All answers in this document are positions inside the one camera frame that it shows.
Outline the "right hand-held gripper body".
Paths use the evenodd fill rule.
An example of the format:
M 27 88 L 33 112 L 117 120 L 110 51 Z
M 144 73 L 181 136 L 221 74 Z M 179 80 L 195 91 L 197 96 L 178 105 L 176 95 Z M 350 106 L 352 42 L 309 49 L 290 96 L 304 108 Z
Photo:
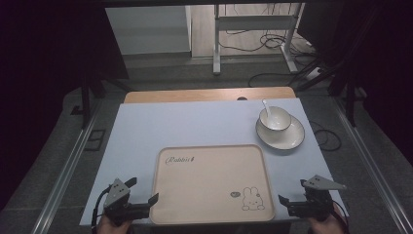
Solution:
M 304 202 L 289 202 L 288 214 L 300 218 L 311 217 L 318 221 L 324 221 L 334 211 L 330 191 L 344 190 L 347 186 L 320 175 L 314 175 L 306 180 L 306 188 L 303 187 L 306 200 Z

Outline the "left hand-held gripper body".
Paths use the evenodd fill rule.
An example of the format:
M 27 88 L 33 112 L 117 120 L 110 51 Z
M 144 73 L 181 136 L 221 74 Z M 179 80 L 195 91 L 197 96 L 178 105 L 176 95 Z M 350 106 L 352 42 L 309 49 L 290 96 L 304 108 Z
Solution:
M 116 178 L 111 184 L 103 204 L 103 213 L 116 225 L 128 220 L 144 219 L 149 216 L 150 205 L 129 202 L 131 189 Z

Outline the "person's right hand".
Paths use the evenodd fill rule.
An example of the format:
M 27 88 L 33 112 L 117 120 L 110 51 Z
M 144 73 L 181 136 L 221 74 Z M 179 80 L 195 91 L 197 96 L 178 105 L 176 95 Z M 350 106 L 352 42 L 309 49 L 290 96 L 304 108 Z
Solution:
M 314 218 L 308 219 L 314 234 L 345 234 L 341 222 L 332 214 L 325 221 L 317 221 Z

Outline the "person's left hand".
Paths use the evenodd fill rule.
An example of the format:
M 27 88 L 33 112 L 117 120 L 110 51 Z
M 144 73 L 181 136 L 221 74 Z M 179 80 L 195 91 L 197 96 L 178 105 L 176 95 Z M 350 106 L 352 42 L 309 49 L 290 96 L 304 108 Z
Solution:
M 97 234 L 127 234 L 132 224 L 131 220 L 116 226 L 106 215 L 103 215 L 97 226 Z

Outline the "white plate with dark rim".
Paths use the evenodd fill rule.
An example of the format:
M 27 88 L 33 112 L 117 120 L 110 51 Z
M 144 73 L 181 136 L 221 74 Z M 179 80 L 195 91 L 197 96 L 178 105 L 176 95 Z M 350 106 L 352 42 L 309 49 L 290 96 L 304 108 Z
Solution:
M 289 127 L 282 131 L 268 130 L 260 121 L 256 122 L 256 132 L 259 138 L 270 147 L 280 150 L 290 150 L 298 147 L 305 138 L 305 129 L 301 122 L 291 116 Z

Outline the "beige tray with rabbit print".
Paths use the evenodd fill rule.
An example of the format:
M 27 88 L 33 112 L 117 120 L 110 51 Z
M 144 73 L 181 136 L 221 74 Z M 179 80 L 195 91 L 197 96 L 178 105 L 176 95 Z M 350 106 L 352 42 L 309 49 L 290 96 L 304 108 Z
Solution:
M 158 225 L 269 221 L 276 215 L 259 146 L 170 147 L 158 157 Z

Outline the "white ceramic bowl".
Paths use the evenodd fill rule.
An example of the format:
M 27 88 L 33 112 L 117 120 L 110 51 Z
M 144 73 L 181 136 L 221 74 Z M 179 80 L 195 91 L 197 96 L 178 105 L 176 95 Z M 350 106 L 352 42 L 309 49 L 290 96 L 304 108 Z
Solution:
M 270 131 L 286 130 L 291 124 L 290 114 L 283 108 L 277 106 L 269 107 L 270 113 L 264 108 L 259 113 L 259 122 L 265 129 Z

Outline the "light blue table mat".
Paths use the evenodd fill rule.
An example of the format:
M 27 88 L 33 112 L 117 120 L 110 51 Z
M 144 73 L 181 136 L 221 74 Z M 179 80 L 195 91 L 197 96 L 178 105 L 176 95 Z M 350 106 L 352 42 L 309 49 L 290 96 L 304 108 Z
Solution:
M 261 147 L 276 196 L 303 197 L 301 178 L 332 178 L 298 98 L 270 99 L 303 125 L 305 137 L 296 148 L 282 151 L 266 145 L 255 132 L 260 100 L 129 103 L 119 107 L 89 200 L 80 223 L 92 221 L 98 194 L 116 177 L 137 178 L 131 190 L 135 203 L 153 187 L 156 155 L 167 146 L 212 146 L 254 143 Z

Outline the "white ceramic spoon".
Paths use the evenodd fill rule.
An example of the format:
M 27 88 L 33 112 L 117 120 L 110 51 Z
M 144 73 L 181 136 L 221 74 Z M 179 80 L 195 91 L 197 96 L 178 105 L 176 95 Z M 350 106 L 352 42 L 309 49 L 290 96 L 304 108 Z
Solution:
M 262 103 L 263 103 L 263 105 L 265 107 L 265 110 L 266 110 L 266 113 L 267 113 L 267 119 L 270 119 L 271 116 L 272 116 L 272 112 L 271 112 L 271 109 L 270 109 L 270 106 L 269 106 L 267 100 L 262 99 Z

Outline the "black metal stand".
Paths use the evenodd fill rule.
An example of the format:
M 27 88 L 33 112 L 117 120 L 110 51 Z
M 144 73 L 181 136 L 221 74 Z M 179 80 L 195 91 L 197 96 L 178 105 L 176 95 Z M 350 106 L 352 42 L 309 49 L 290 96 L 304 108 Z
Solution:
M 107 74 L 97 73 L 95 76 L 84 76 L 81 79 L 81 101 L 82 105 L 76 105 L 72 108 L 72 115 L 81 115 L 83 117 L 82 128 L 85 129 L 87 125 L 91 122 L 92 119 L 92 110 L 91 110 L 91 99 L 90 93 L 96 98 L 104 98 L 106 91 L 103 87 L 102 82 L 106 81 L 109 84 L 114 85 L 117 88 L 120 88 L 124 92 L 132 92 L 133 88 L 122 83 L 118 79 L 114 79 Z
M 330 96 L 339 96 L 343 91 L 346 91 L 345 95 L 345 116 L 350 122 L 352 127 L 356 126 L 355 121 L 355 101 L 356 101 L 356 77 L 354 75 L 354 59 L 356 57 L 355 50 L 348 50 L 342 57 L 342 59 L 327 68 L 322 74 L 316 76 L 314 79 L 307 81 L 306 83 L 299 85 L 296 91 L 303 92 L 315 84 L 332 77 L 332 81 L 328 86 L 327 92 Z

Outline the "wooden table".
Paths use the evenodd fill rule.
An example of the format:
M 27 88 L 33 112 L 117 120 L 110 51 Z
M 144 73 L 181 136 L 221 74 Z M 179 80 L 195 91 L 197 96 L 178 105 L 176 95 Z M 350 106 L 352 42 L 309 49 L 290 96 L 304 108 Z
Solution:
M 187 101 L 220 101 L 246 98 L 296 98 L 290 87 L 200 89 L 176 91 L 129 92 L 124 103 L 158 103 Z

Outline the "white power strip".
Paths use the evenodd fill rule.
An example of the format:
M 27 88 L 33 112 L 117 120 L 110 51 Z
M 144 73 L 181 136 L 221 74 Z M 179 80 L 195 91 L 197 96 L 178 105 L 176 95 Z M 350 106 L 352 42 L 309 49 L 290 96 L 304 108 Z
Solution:
M 322 73 L 323 73 L 323 70 L 320 67 L 316 67 L 306 76 L 306 79 L 313 80 L 314 78 L 316 78 Z

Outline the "white panel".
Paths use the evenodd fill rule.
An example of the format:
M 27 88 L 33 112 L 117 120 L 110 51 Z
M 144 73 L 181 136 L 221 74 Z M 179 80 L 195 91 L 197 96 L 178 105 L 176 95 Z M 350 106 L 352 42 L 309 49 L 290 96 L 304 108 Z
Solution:
M 187 6 L 106 8 L 122 55 L 191 51 Z

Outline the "aluminium rail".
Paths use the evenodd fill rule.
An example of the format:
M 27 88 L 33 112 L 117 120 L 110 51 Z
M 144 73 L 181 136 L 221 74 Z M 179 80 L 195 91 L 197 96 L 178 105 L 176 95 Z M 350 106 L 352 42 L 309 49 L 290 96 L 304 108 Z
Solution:
M 69 182 L 75 172 L 77 164 L 80 160 L 82 152 L 85 148 L 87 143 L 88 137 L 90 136 L 92 129 L 94 127 L 94 123 L 96 120 L 96 116 L 100 110 L 102 101 L 98 100 L 91 110 L 91 118 L 86 124 L 86 126 L 82 129 L 81 133 L 76 139 L 76 142 L 73 148 L 70 151 L 70 154 L 64 163 L 56 182 L 53 186 L 53 189 L 41 211 L 39 214 L 30 234 L 47 234 L 53 220 L 56 216 L 56 212 L 58 207 L 62 201 L 64 193 L 69 185 Z
M 364 167 L 369 173 L 370 178 L 384 201 L 384 204 L 394 220 L 394 224 L 396 225 L 399 233 L 413 234 L 413 224 L 409 220 L 405 208 L 402 207 L 396 194 L 393 192 L 377 163 L 374 161 L 373 156 L 359 134 L 358 129 L 353 127 L 351 122 L 347 119 L 344 105 L 337 97 L 334 97 L 332 102 L 334 103 L 336 113 L 338 114 L 340 121 L 346 129 L 353 145 L 357 150 L 357 154 L 359 155 Z

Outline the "black floor socket frame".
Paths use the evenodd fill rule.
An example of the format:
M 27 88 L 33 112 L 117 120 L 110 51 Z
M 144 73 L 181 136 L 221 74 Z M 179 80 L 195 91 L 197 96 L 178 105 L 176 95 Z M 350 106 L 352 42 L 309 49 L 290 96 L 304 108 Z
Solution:
M 103 144 L 106 130 L 92 130 L 84 147 L 85 151 L 99 151 Z

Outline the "white metal desk frame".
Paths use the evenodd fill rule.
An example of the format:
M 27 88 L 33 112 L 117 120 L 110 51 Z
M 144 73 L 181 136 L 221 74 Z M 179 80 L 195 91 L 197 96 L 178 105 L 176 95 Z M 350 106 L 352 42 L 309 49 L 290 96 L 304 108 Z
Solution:
M 298 3 L 292 15 L 284 16 L 230 16 L 221 17 L 219 6 L 214 5 L 214 47 L 213 47 L 213 74 L 221 72 L 221 58 L 219 33 L 225 30 L 284 30 L 285 39 L 281 43 L 281 51 L 286 65 L 291 73 L 298 69 L 291 56 L 290 47 L 292 37 L 297 25 L 302 4 Z

